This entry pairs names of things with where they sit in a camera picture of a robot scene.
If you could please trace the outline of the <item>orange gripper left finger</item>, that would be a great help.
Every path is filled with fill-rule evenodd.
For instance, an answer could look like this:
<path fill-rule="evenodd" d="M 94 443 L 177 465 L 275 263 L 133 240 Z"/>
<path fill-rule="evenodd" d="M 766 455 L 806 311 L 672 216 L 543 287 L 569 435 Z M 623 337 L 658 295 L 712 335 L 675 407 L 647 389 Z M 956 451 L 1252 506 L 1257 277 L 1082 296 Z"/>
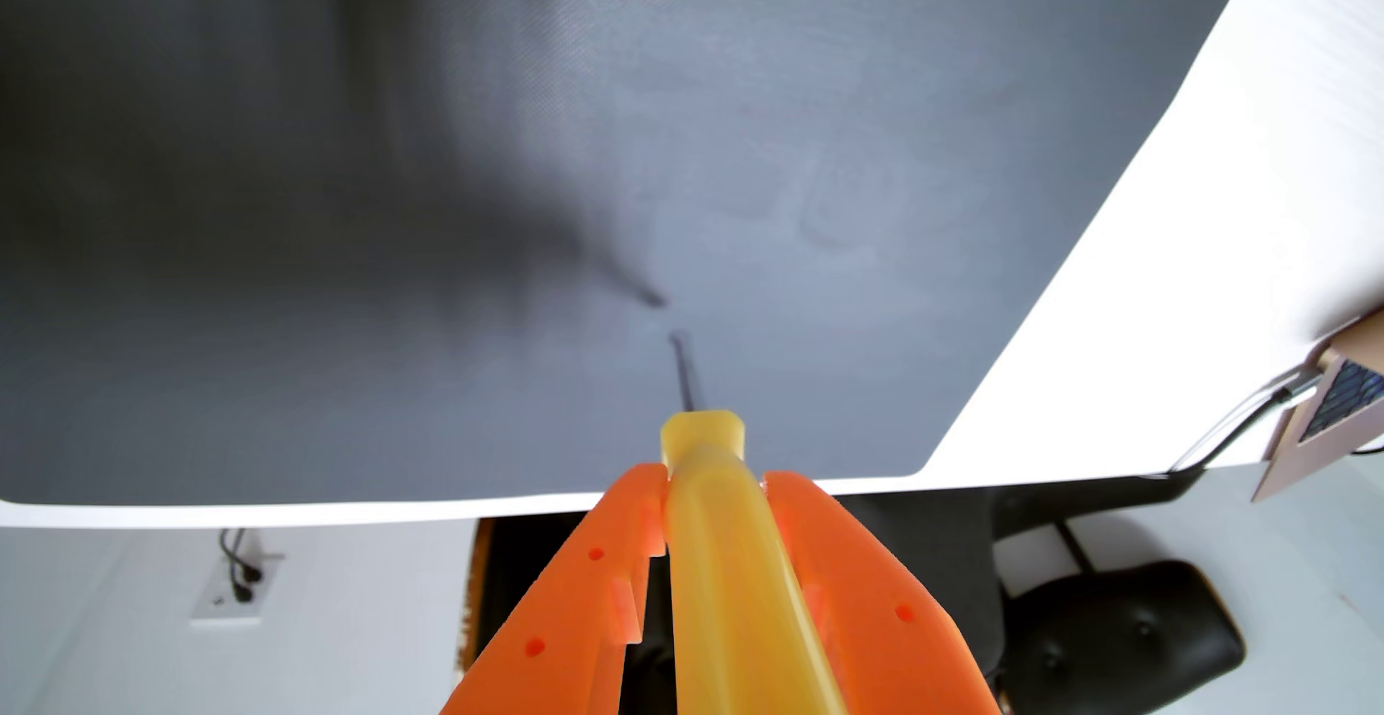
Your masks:
<path fill-rule="evenodd" d="M 570 532 L 466 671 L 443 714 L 617 714 L 644 638 L 649 561 L 666 553 L 667 470 L 626 472 Z"/>

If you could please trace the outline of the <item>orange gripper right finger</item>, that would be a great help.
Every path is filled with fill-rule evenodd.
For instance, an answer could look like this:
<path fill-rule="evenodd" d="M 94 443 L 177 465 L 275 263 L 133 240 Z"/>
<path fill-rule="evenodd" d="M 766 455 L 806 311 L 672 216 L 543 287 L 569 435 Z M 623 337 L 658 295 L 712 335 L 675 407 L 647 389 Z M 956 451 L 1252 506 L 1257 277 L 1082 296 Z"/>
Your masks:
<path fill-rule="evenodd" d="M 850 714 L 999 714 L 956 622 L 871 530 L 805 476 L 764 488 Z"/>

